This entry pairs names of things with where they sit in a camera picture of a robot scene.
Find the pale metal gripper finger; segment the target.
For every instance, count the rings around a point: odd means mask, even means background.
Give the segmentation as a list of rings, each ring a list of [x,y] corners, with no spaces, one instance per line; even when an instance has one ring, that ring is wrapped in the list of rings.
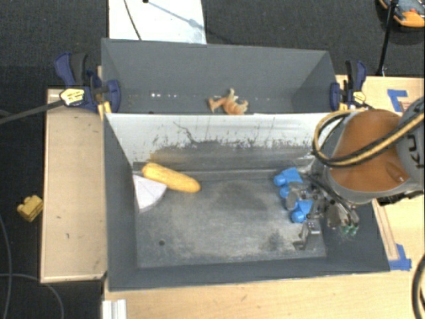
[[[313,199],[306,190],[291,191],[286,197],[286,209],[288,211],[293,211],[295,209],[309,211],[312,205]]]
[[[317,221],[306,221],[293,242],[296,250],[315,250],[322,242],[322,232]]]

